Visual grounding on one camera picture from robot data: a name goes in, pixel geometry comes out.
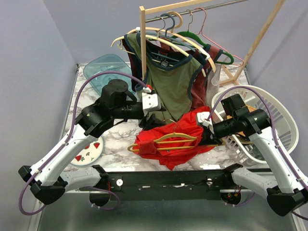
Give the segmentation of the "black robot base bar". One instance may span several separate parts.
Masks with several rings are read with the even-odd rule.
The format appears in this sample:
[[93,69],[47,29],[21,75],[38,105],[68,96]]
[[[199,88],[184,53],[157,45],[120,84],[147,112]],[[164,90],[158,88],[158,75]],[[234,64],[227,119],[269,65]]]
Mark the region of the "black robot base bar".
[[96,189],[121,201],[221,200],[238,204],[251,190],[236,185],[222,169],[192,171],[106,172]]

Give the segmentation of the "yellow hanger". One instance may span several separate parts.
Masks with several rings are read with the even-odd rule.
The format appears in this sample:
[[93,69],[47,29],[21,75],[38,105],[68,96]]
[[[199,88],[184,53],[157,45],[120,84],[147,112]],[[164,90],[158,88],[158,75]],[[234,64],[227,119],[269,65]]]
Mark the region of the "yellow hanger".
[[203,128],[188,124],[173,124],[157,127],[148,131],[142,130],[136,137],[135,143],[128,147],[128,151],[138,154],[152,154],[172,152],[174,150],[195,150],[197,147],[214,148],[216,146],[200,146],[199,142]]

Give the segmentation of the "red tank top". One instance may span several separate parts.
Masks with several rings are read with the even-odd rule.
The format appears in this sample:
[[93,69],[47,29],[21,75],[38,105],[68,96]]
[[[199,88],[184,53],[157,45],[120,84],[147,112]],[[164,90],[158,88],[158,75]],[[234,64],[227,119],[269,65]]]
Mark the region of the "red tank top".
[[[184,164],[198,154],[209,152],[214,145],[200,145],[203,128],[197,125],[197,113],[210,112],[208,106],[198,107],[182,116],[178,122],[142,130],[132,147],[132,152],[144,159],[158,160],[159,164],[173,170],[175,166]],[[183,133],[195,137],[193,141],[182,137],[171,137],[156,142],[161,137],[172,133]]]

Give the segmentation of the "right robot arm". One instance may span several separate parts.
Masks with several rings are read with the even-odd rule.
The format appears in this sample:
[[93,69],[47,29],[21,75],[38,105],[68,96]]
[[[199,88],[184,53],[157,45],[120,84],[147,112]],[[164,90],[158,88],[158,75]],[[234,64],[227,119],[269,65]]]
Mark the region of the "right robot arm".
[[274,121],[262,109],[250,111],[239,94],[221,101],[229,119],[212,123],[210,112],[197,113],[197,125],[203,128],[202,145],[222,144],[222,138],[242,132],[262,154],[275,179],[262,177],[240,164],[225,168],[222,185],[250,189],[267,200],[279,216],[286,216],[308,202],[308,179],[290,158],[276,135]]

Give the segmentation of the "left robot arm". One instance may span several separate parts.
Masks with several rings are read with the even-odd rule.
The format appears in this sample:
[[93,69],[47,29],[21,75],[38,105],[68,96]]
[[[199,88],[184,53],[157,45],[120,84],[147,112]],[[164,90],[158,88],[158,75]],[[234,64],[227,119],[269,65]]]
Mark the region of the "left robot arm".
[[162,110],[158,95],[151,86],[144,85],[141,96],[142,101],[138,102],[129,91],[127,82],[110,80],[95,103],[81,111],[72,128],[47,155],[32,166],[22,166],[18,170],[34,197],[44,205],[50,205],[66,191],[84,187],[106,190],[108,174],[100,165],[73,173],[64,173],[64,169],[86,146],[112,128],[115,119],[121,122],[140,120],[148,112]]

